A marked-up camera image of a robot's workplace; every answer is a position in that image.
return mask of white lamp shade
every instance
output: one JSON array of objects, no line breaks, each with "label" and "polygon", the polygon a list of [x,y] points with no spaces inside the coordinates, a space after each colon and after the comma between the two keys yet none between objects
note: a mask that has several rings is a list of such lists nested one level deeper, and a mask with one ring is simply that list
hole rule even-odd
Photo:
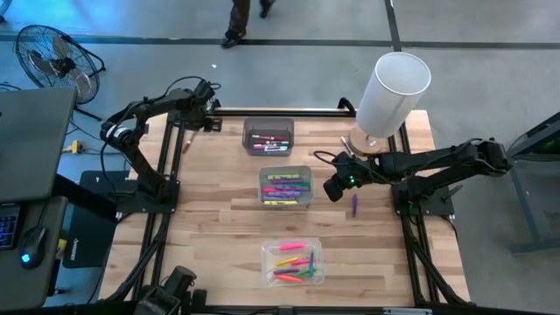
[{"label": "white lamp shade", "polygon": [[358,107],[358,126],[372,137],[394,135],[430,82],[430,69],[417,56],[406,52],[381,56]]}]

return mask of yellow marker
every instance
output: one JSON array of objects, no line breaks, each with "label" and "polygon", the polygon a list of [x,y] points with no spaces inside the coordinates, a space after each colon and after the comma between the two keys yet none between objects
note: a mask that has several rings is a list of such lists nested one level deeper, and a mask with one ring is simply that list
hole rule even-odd
[{"label": "yellow marker", "polygon": [[299,257],[293,257],[293,258],[290,258],[290,259],[286,259],[286,260],[282,260],[280,262],[277,262],[277,263],[275,263],[275,265],[277,267],[284,266],[286,263],[295,262],[298,259],[299,259]]},{"label": "yellow marker", "polygon": [[278,206],[278,205],[296,205],[298,202],[292,201],[264,201],[265,205]]}]

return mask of gray floor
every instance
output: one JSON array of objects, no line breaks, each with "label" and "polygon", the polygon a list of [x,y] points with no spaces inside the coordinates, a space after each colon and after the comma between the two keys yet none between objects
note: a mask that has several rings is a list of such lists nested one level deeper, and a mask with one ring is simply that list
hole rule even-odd
[{"label": "gray floor", "polygon": [[[553,0],[394,0],[402,40],[558,42],[560,3]],[[152,7],[145,0],[15,1],[6,13],[13,33],[46,24],[71,34],[217,39],[227,27],[228,0],[173,0]],[[252,8],[258,12],[258,5]],[[278,0],[269,19],[250,19],[252,39],[390,39],[381,0]],[[223,106],[331,108],[341,96],[361,98],[376,60],[390,48],[251,46],[223,51],[213,45],[88,45],[108,71],[101,91],[84,109],[107,117],[130,101],[159,95],[175,78],[197,74],[223,84]],[[560,52],[516,50],[406,50],[432,71],[432,84],[418,104],[428,109],[436,145],[470,137],[517,136],[559,109]],[[12,52],[0,43],[0,81],[33,88]],[[75,115],[85,130],[97,123]],[[80,132],[67,138],[101,144]],[[110,168],[123,167],[108,157]],[[100,169],[96,156],[63,157],[59,172],[77,180]],[[509,176],[471,178],[453,198],[459,246],[472,301],[539,312],[560,312],[560,249],[513,257],[508,247],[529,240]],[[48,305],[85,302],[99,270],[63,270],[67,296]]]}]

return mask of black mouse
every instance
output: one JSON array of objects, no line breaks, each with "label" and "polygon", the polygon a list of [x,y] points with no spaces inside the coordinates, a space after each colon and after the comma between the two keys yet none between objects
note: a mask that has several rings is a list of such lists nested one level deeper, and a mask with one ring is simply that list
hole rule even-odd
[{"label": "black mouse", "polygon": [[34,227],[25,232],[19,244],[19,259],[25,269],[36,268],[45,257],[46,228]]}]

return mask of wooden table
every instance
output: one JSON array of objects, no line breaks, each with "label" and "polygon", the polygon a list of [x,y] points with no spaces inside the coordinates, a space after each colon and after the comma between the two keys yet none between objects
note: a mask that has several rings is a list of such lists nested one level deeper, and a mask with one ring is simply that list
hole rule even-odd
[{"label": "wooden table", "polygon": [[[155,168],[165,115],[150,119],[149,124],[141,150]],[[193,270],[198,275],[195,289],[208,290],[209,305],[413,305],[403,231],[393,213],[389,186],[345,191],[336,203],[323,191],[323,182],[335,170],[312,153],[343,151],[340,137],[346,137],[353,125],[354,119],[296,118],[295,146],[289,157],[248,155],[241,145],[243,118],[225,118],[221,133],[199,133],[181,157],[181,194],[167,236],[162,279],[177,265]],[[434,149],[426,111],[413,111],[407,127],[413,152]],[[259,205],[257,173],[278,165],[312,167],[315,200],[307,208],[270,210]],[[170,166],[168,158],[167,173]],[[351,213],[353,193],[359,198],[356,218]],[[133,214],[117,227],[100,298],[115,291],[137,262],[145,221],[146,215]],[[452,228],[441,218],[427,217],[426,229],[433,262],[468,300]],[[320,238],[327,263],[321,285],[262,286],[261,244],[288,237]],[[149,265],[146,281],[151,279],[151,269]],[[424,268],[419,267],[419,273],[428,297]]]}]

